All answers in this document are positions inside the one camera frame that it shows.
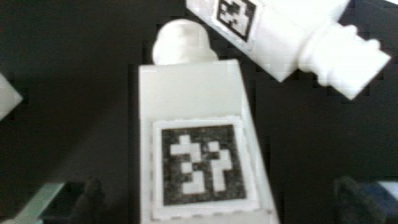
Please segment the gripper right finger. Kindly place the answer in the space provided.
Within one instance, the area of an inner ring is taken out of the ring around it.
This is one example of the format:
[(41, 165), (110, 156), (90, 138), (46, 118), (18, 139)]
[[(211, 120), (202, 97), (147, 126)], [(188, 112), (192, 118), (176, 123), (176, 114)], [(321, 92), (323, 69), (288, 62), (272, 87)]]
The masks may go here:
[(398, 179), (334, 181), (336, 224), (398, 224)]

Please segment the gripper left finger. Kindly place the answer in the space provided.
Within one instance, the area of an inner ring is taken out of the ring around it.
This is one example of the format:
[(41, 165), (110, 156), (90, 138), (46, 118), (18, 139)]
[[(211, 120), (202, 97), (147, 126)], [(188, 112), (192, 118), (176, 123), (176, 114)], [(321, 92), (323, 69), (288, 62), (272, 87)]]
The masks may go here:
[(16, 224), (99, 224), (103, 201), (96, 178), (46, 183), (16, 216)]

